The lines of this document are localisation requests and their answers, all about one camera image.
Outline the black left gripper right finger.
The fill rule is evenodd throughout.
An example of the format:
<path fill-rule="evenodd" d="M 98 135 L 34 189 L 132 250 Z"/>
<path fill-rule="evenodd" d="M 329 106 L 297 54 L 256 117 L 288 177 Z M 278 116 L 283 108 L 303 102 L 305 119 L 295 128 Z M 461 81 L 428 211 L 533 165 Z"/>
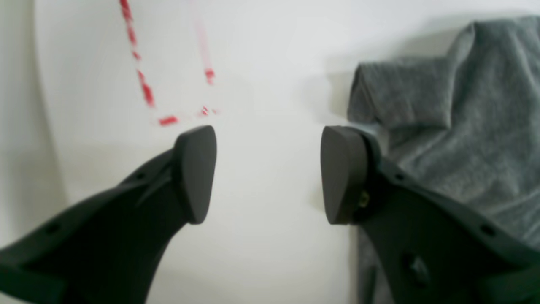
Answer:
<path fill-rule="evenodd" d="M 463 204 L 422 189 L 346 126 L 321 136 L 324 209 L 359 225 L 397 304 L 538 304 L 539 252 Z"/>

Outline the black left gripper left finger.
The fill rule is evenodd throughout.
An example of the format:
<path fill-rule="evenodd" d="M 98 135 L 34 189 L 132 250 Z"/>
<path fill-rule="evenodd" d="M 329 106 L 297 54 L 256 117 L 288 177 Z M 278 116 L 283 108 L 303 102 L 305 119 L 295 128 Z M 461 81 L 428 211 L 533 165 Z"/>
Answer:
<path fill-rule="evenodd" d="M 35 304 L 144 304 L 170 240 L 210 207 L 212 126 L 1 249 L 1 292 Z"/>

